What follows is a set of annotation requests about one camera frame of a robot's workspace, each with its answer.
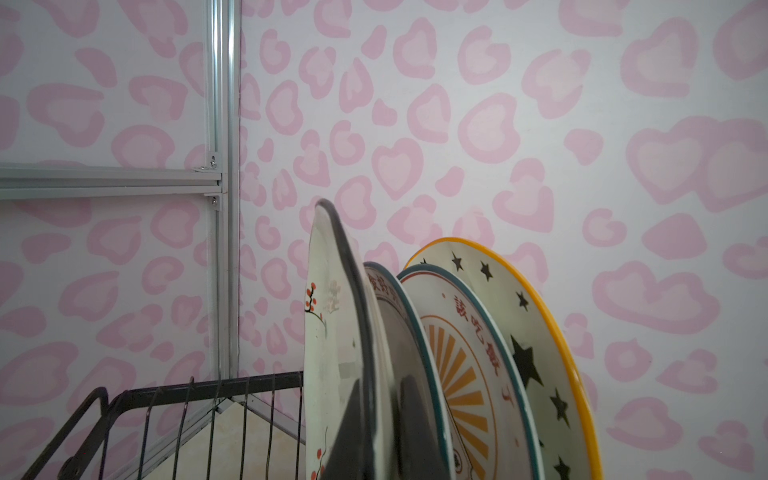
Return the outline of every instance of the plate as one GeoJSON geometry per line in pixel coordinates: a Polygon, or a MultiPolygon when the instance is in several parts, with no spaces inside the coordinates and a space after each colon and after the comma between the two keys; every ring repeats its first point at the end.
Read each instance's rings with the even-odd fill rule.
{"type": "Polygon", "coordinates": [[[462,279],[501,330],[521,374],[543,444],[547,478],[600,480],[600,450],[568,344],[541,296],[504,258],[479,243],[442,238],[408,265],[441,266],[462,279]]]}
{"type": "Polygon", "coordinates": [[[382,315],[395,384],[399,386],[409,375],[415,378],[419,396],[426,408],[426,423],[434,445],[440,451],[446,471],[453,472],[448,410],[435,360],[416,310],[400,282],[384,266],[375,262],[365,262],[363,265],[382,315]]]}
{"type": "Polygon", "coordinates": [[[520,376],[482,303],[439,266],[414,265],[398,279],[427,332],[458,432],[456,478],[543,480],[520,376]]]}
{"type": "Polygon", "coordinates": [[[304,298],[306,478],[322,478],[355,384],[363,478],[391,478],[394,379],[378,306],[333,204],[319,200],[304,298]]]}

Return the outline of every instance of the black star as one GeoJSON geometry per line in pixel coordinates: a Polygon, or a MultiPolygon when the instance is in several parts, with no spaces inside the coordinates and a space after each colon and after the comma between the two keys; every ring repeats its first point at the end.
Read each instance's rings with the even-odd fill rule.
{"type": "Polygon", "coordinates": [[[490,282],[491,278],[493,278],[493,275],[491,275],[491,269],[488,268],[487,263],[483,263],[481,261],[480,264],[482,265],[482,268],[480,269],[480,271],[482,272],[483,275],[485,275],[485,281],[490,282]]]}
{"type": "Polygon", "coordinates": [[[451,252],[451,255],[453,255],[453,260],[451,260],[456,265],[456,271],[464,270],[464,267],[462,266],[462,259],[458,258],[455,253],[451,252]]]}
{"type": "Polygon", "coordinates": [[[549,397],[549,399],[554,403],[554,407],[558,410],[558,420],[565,420],[565,425],[568,425],[568,428],[570,428],[571,424],[568,423],[568,414],[565,413],[565,411],[568,410],[568,404],[563,402],[563,399],[560,398],[560,392],[558,392],[557,389],[554,389],[554,396],[549,397]]]}
{"type": "Polygon", "coordinates": [[[571,480],[571,467],[563,463],[563,459],[558,456],[560,463],[554,466],[554,469],[560,474],[560,480],[571,480]]]}
{"type": "Polygon", "coordinates": [[[520,306],[525,309],[525,311],[528,311],[528,301],[525,299],[525,295],[523,295],[523,292],[515,292],[518,294],[518,298],[520,299],[520,306]]]}
{"type": "Polygon", "coordinates": [[[512,358],[515,360],[515,365],[518,366],[518,372],[520,372],[523,386],[528,388],[528,382],[531,379],[536,380],[539,385],[544,386],[544,383],[541,382],[541,377],[536,370],[536,365],[533,363],[533,347],[529,346],[527,349],[524,349],[512,335],[510,335],[509,338],[512,339],[512,347],[515,349],[512,358]]]}

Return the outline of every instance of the dish rack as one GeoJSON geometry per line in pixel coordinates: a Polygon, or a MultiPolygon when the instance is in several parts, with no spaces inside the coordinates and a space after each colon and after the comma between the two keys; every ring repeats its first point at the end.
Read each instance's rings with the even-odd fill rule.
{"type": "MultiPolygon", "coordinates": [[[[98,449],[104,446],[99,460],[99,480],[104,478],[104,466],[107,461],[107,450],[109,443],[109,432],[120,415],[134,409],[146,409],[146,419],[144,421],[144,436],[142,438],[141,450],[139,453],[139,466],[136,480],[143,478],[144,457],[147,449],[147,434],[149,430],[149,421],[152,409],[159,406],[168,406],[173,404],[184,404],[184,410],[179,422],[179,429],[176,437],[176,446],[173,452],[174,469],[173,480],[177,478],[177,465],[179,451],[182,446],[182,434],[184,433],[184,420],[187,416],[187,407],[190,402],[200,400],[212,400],[214,407],[210,411],[210,440],[208,442],[208,462],[206,480],[210,480],[211,461],[214,450],[214,426],[216,422],[217,406],[225,399],[262,392],[272,392],[272,402],[270,403],[270,435],[266,450],[266,474],[265,480],[269,480],[270,455],[272,451],[272,434],[274,430],[275,413],[275,392],[284,389],[300,390],[299,397],[299,421],[298,431],[296,432],[296,467],[294,480],[304,478],[305,473],[299,472],[300,445],[301,445],[301,415],[303,405],[303,372],[285,372],[273,373],[271,375],[249,376],[227,380],[213,380],[209,382],[195,382],[190,378],[189,383],[180,385],[158,386],[144,389],[126,390],[109,401],[107,389],[98,387],[94,389],[88,397],[79,405],[72,416],[56,433],[54,438],[46,445],[37,459],[32,463],[27,472],[21,477],[21,480],[33,480],[38,477],[42,469],[53,458],[54,454],[77,426],[80,419],[91,408],[99,402],[101,416],[93,426],[88,436],[82,442],[75,455],[68,458],[61,466],[57,474],[57,480],[78,480],[86,468],[91,464],[96,456],[98,449]]],[[[439,452],[429,434],[429,427],[426,424],[424,405],[416,389],[415,380],[412,377],[406,377],[399,389],[399,417],[396,420],[396,452],[397,452],[397,470],[400,478],[403,480],[416,478],[433,478],[443,480],[448,478],[447,472],[444,472],[439,452]]],[[[369,459],[363,458],[362,452],[356,448],[364,435],[361,432],[360,425],[362,420],[361,397],[359,388],[353,389],[349,398],[342,423],[339,427],[337,439],[342,439],[341,448],[334,448],[326,463],[322,473],[323,480],[350,480],[359,478],[365,480],[371,478],[369,459]]],[[[247,423],[247,401],[246,408],[243,409],[243,447],[240,453],[240,480],[243,480],[243,467],[246,458],[246,423],[247,423]]],[[[249,452],[248,455],[258,455],[258,453],[249,452]]]]}

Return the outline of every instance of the teal rim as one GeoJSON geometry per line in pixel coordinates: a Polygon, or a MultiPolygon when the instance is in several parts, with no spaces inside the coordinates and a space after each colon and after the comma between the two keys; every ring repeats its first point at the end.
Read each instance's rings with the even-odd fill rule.
{"type": "Polygon", "coordinates": [[[440,454],[442,456],[443,462],[445,463],[445,467],[449,470],[449,472],[451,472],[454,468],[451,462],[452,456],[449,456],[448,454],[448,437],[450,437],[451,432],[448,429],[448,426],[443,422],[443,411],[440,409],[442,387],[440,386],[440,381],[433,375],[434,372],[432,371],[432,365],[429,362],[429,346],[427,345],[424,338],[422,323],[419,320],[419,316],[416,314],[416,311],[413,309],[413,305],[411,304],[411,301],[408,298],[405,290],[402,289],[400,281],[397,280],[397,278],[395,278],[395,276],[392,275],[389,270],[386,269],[386,267],[376,262],[365,262],[363,266],[371,267],[379,272],[382,276],[384,276],[389,281],[389,283],[392,284],[395,291],[397,292],[397,295],[400,297],[400,300],[402,300],[402,304],[406,307],[408,318],[411,322],[412,335],[415,337],[416,345],[419,347],[419,354],[422,357],[424,370],[426,371],[427,378],[429,379],[429,394],[432,397],[432,405],[435,409],[435,422],[437,424],[438,432],[441,432],[441,434],[438,435],[438,441],[440,443],[440,454]]]}
{"type": "Polygon", "coordinates": [[[486,313],[485,307],[482,305],[480,300],[475,296],[475,294],[469,289],[466,284],[459,279],[456,275],[453,273],[450,273],[444,268],[441,268],[436,265],[432,265],[430,263],[418,263],[416,265],[409,266],[402,272],[398,273],[397,278],[401,282],[406,279],[406,277],[414,274],[414,273],[421,273],[421,272],[431,272],[436,273],[439,276],[444,277],[446,280],[448,280],[453,286],[461,290],[464,295],[469,299],[469,301],[472,303],[472,305],[475,307],[475,309],[480,313],[480,317],[482,317],[483,322],[485,322],[485,325],[488,327],[488,329],[491,331],[491,335],[493,336],[493,340],[496,342],[496,347],[500,352],[503,352],[501,357],[504,360],[504,365],[507,367],[507,371],[509,372],[509,378],[512,381],[512,388],[515,389],[515,398],[518,400],[518,405],[521,406],[521,411],[523,411],[523,414],[521,415],[523,419],[523,426],[525,427],[525,441],[528,443],[528,457],[531,461],[531,466],[533,467],[533,475],[535,476],[536,480],[544,480],[539,473],[542,472],[542,465],[539,462],[539,455],[536,455],[536,452],[539,451],[538,443],[534,440],[534,433],[533,428],[531,427],[532,421],[532,414],[531,414],[531,407],[528,404],[528,397],[521,392],[521,386],[522,386],[522,380],[520,380],[520,373],[518,372],[517,366],[510,360],[509,355],[509,348],[507,347],[507,344],[504,342],[504,340],[501,338],[501,336],[498,334],[498,330],[496,328],[496,325],[491,321],[491,319],[488,317],[488,314],[486,313]]]}

